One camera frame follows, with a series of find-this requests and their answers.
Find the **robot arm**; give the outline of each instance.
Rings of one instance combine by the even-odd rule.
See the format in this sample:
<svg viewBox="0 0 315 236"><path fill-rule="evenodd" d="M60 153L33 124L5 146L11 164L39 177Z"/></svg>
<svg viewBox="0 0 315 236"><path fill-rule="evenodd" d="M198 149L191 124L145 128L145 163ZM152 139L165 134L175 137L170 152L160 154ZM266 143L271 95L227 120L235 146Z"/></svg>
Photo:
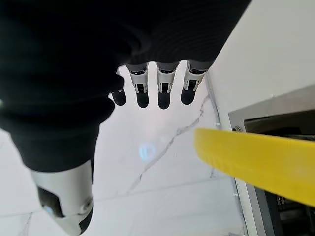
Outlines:
<svg viewBox="0 0 315 236"><path fill-rule="evenodd" d="M117 68L127 64L138 104L146 107L147 63L157 61L165 109L177 62L215 60L249 2L0 3L0 127L29 168L43 209L66 233L80 235L91 220L95 144L114 110L108 94L118 105L126 101ZM189 61L184 104L210 65Z"/></svg>

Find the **black sleeve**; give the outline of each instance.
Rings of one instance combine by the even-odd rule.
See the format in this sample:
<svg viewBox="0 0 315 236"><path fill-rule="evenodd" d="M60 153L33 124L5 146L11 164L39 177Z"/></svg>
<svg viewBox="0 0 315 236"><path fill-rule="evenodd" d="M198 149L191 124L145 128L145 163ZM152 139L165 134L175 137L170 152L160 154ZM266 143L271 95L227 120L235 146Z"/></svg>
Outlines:
<svg viewBox="0 0 315 236"><path fill-rule="evenodd" d="M123 86L118 66L213 62L249 3L2 0L0 127L33 170L81 165Z"/></svg>
<svg viewBox="0 0 315 236"><path fill-rule="evenodd" d="M145 38L141 22L106 4L0 3L0 127L33 170L62 171L94 157L99 124L114 110L108 93L124 83L116 68Z"/></svg>

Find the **yellow object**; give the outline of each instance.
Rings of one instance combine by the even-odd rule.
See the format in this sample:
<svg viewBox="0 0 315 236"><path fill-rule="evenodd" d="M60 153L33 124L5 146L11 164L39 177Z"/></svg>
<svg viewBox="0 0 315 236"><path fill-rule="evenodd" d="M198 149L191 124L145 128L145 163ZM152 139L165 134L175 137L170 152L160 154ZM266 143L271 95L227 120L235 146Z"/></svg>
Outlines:
<svg viewBox="0 0 315 236"><path fill-rule="evenodd" d="M315 142L197 129L194 145L199 157L214 168L315 207Z"/></svg>

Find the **black rubber fingertip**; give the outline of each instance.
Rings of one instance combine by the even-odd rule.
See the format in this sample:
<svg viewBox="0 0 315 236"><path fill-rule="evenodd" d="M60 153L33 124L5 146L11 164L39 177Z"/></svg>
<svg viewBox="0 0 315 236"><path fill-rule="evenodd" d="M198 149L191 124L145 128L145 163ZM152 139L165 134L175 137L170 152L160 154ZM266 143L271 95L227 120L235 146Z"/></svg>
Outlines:
<svg viewBox="0 0 315 236"><path fill-rule="evenodd" d="M149 95L148 93L137 93L137 102L139 107L146 108L149 105Z"/></svg>
<svg viewBox="0 0 315 236"><path fill-rule="evenodd" d="M116 105L118 106L122 106L126 103L126 95L125 95L125 91L116 91L116 92L112 92L113 95L113 99L114 102L116 103Z"/></svg>
<svg viewBox="0 0 315 236"><path fill-rule="evenodd" d="M171 93L159 92L158 93L158 106L161 109L167 109L171 101Z"/></svg>
<svg viewBox="0 0 315 236"><path fill-rule="evenodd" d="M182 95L181 95L182 103L185 105L191 104L195 98L195 94L196 94L196 92L194 92L192 90L185 90L183 88Z"/></svg>

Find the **white marble surface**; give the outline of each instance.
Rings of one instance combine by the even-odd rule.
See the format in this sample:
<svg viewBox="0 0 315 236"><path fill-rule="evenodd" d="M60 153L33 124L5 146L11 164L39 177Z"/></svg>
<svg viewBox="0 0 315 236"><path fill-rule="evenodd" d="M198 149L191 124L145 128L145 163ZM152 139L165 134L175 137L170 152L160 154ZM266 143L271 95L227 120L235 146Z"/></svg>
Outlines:
<svg viewBox="0 0 315 236"><path fill-rule="evenodd" d="M101 125L94 170L94 215L85 235L222 236L243 232L231 179L202 163L193 148L196 127L215 128L205 82L194 102L180 102L186 63L176 72L171 104L158 107L156 66L149 99L139 108L126 68L127 102ZM18 153L0 132L0 228L6 236L64 236L41 211Z"/></svg>

